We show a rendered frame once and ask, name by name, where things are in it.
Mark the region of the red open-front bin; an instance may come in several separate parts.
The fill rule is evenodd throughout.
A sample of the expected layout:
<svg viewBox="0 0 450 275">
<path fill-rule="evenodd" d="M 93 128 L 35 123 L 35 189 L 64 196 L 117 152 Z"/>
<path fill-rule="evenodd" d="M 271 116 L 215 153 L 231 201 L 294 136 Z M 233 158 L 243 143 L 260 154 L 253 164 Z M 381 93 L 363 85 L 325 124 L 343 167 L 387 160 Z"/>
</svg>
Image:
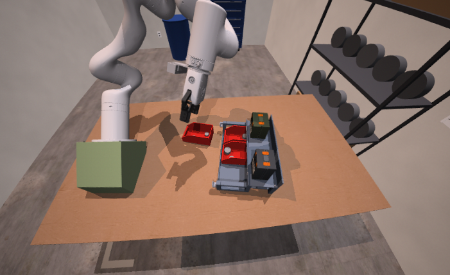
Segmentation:
<svg viewBox="0 0 450 275">
<path fill-rule="evenodd" d="M 205 136 L 205 132 L 208 132 L 209 136 Z M 213 134 L 213 125 L 193 122 L 187 125 L 182 138 L 185 142 L 210 146 Z"/>
<path fill-rule="evenodd" d="M 246 126 L 231 126 L 225 129 L 223 144 L 231 141 L 247 142 L 242 138 L 243 134 L 246 134 Z"/>
<path fill-rule="evenodd" d="M 230 147 L 229 155 L 224 153 L 225 147 Z M 231 141 L 223 144 L 221 161 L 223 164 L 247 165 L 247 142 Z"/>
</svg>

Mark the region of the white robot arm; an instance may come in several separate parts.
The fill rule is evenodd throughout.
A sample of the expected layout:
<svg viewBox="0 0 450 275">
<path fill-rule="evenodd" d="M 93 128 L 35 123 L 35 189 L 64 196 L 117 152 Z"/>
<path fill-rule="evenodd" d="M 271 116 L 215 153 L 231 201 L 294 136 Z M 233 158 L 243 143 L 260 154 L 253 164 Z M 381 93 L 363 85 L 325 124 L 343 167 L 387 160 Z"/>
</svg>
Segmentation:
<svg viewBox="0 0 450 275">
<path fill-rule="evenodd" d="M 92 142 L 137 141 L 129 139 L 130 96 L 141 85 L 143 77 L 136 67 L 118 59 L 136 53 L 144 41 L 146 25 L 140 13 L 141 5 L 163 20 L 173 18 L 177 5 L 180 13 L 192 22 L 186 64 L 193 69 L 207 73 L 213 71 L 217 56 L 232 58 L 239 48 L 237 35 L 226 18 L 226 11 L 211 0 L 122 1 L 125 14 L 115 39 L 89 62 L 93 76 L 121 86 L 120 89 L 103 92 L 101 139 L 93 139 Z M 186 64 L 168 62 L 167 72 L 187 73 Z"/>
</svg>

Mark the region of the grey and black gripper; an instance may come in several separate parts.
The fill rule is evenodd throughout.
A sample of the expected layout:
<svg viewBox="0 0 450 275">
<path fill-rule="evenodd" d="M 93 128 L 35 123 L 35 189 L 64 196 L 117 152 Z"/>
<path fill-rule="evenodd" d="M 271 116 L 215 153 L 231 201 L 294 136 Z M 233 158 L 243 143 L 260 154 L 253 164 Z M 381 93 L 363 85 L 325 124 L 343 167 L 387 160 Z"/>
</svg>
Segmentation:
<svg viewBox="0 0 450 275">
<path fill-rule="evenodd" d="M 180 121 L 189 123 L 191 113 L 198 114 L 200 103 L 204 100 L 210 72 L 203 72 L 189 66 L 182 95 Z M 191 102 L 189 102 L 189 101 Z M 190 104 L 188 107 L 187 104 Z"/>
</svg>

